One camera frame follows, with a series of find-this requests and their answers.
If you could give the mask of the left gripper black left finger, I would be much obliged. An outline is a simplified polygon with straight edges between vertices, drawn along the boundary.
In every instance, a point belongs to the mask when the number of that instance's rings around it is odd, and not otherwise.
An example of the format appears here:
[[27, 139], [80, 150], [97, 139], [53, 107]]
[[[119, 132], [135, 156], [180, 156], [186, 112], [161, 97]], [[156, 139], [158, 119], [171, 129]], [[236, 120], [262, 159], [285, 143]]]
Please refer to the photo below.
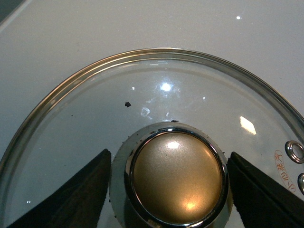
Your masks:
[[95, 228], [108, 190], [111, 153], [104, 149], [11, 228]]

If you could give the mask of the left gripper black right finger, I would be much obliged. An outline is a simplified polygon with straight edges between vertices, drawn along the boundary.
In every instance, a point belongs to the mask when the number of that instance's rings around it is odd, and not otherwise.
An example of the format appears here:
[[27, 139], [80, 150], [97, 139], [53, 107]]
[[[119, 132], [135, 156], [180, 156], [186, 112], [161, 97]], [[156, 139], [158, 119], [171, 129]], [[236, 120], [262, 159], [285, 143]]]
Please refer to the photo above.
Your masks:
[[246, 228], [304, 226], [304, 202], [236, 152], [228, 159], [228, 174]]

